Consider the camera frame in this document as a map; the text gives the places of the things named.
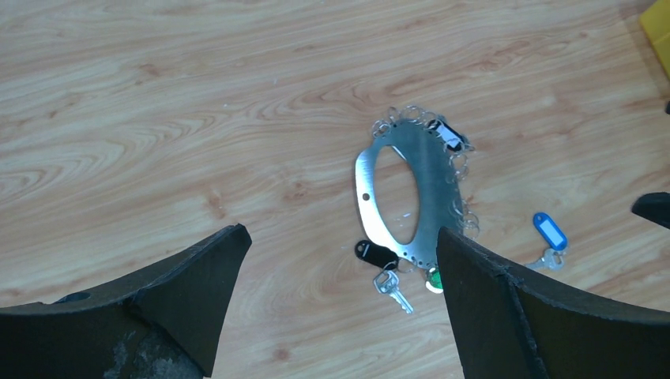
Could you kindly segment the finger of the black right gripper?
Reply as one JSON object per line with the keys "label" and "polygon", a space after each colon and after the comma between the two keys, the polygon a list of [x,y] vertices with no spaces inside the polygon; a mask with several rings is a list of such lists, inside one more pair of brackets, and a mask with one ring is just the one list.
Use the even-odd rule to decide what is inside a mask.
{"label": "finger of the black right gripper", "polygon": [[647,193],[632,205],[631,212],[646,220],[669,229],[669,193]]}

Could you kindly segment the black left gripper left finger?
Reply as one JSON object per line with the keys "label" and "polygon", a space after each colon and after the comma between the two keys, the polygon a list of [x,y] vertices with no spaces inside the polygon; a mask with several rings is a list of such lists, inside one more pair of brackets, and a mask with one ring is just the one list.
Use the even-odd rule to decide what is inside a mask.
{"label": "black left gripper left finger", "polygon": [[247,229],[53,303],[1,310],[4,378],[205,378],[213,373]]}

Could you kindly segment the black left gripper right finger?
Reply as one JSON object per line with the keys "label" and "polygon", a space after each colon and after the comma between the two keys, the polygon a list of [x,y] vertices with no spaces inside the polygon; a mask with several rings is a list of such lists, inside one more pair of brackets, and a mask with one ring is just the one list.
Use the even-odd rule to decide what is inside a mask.
{"label": "black left gripper right finger", "polygon": [[467,378],[666,378],[669,315],[535,272],[447,228],[436,248]]}

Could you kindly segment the black white key tag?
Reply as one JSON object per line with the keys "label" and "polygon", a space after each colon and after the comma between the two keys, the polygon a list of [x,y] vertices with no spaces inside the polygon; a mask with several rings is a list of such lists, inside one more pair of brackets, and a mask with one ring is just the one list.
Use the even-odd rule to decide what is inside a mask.
{"label": "black white key tag", "polygon": [[435,131],[439,137],[446,144],[446,147],[451,152],[460,152],[463,150],[465,142],[462,135],[451,128],[442,119],[434,118],[427,123],[429,130]]}

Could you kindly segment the green key tag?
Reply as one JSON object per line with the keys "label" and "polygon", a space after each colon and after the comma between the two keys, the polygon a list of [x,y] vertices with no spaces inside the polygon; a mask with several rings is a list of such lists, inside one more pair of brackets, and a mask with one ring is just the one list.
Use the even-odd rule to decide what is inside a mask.
{"label": "green key tag", "polygon": [[442,294],[442,280],[440,272],[436,267],[430,268],[426,271],[425,287],[432,293]]}

